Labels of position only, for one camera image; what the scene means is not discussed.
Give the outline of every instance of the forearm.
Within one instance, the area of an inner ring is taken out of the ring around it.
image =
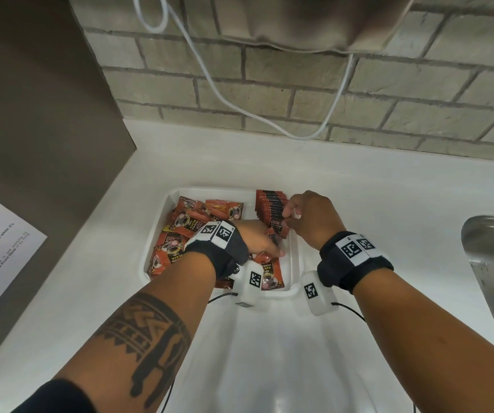
[[[81,387],[99,413],[155,411],[190,347],[215,278],[206,256],[186,253],[120,306],[56,378]]]
[[[491,343],[387,269],[364,277],[354,296],[390,367],[423,413],[494,411]]]

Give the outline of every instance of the hand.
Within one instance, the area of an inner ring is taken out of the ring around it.
[[[231,223],[239,230],[250,253],[266,252],[272,258],[285,256],[285,251],[280,250],[266,235],[268,227],[260,220],[237,220]]]
[[[295,213],[301,216],[300,219],[295,219]],[[283,217],[282,224],[293,229],[317,250],[338,232],[347,229],[331,200],[309,190],[291,197],[283,209]]]

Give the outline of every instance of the sleeve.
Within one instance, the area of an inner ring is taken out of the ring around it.
[[[12,413],[96,413],[88,396],[77,385],[65,379],[43,384]]]

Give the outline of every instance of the tribal tattoo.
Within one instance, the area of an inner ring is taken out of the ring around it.
[[[154,369],[161,377],[148,395],[148,409],[172,381],[180,361],[191,344],[190,333],[177,314],[160,299],[138,293],[129,299],[100,327],[97,336],[124,345],[127,354],[135,354],[138,366],[132,374],[130,396],[143,392],[144,380]]]

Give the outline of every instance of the white tray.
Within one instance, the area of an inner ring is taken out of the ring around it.
[[[255,190],[213,187],[177,188],[175,190],[172,190],[165,197],[163,202],[159,203],[158,210],[155,213],[153,226],[151,228],[146,246],[144,247],[142,253],[139,274],[144,284],[149,283],[150,280],[147,271],[151,262],[151,255],[155,243],[157,242],[157,238],[159,237],[159,234],[161,233],[161,230],[165,225],[168,213],[171,212],[173,208],[175,208],[176,203],[178,202],[178,198],[181,195],[199,201],[217,199],[242,202],[244,204],[242,219],[248,220],[257,218],[257,215],[255,213]],[[285,256],[283,258],[279,258],[279,264],[281,267],[285,287],[278,290],[263,291],[263,297],[288,297],[290,295],[296,294],[298,291],[300,270],[302,269],[302,266],[298,253],[298,236],[295,232],[290,231],[287,239],[284,239],[282,241],[282,249],[285,250]]]

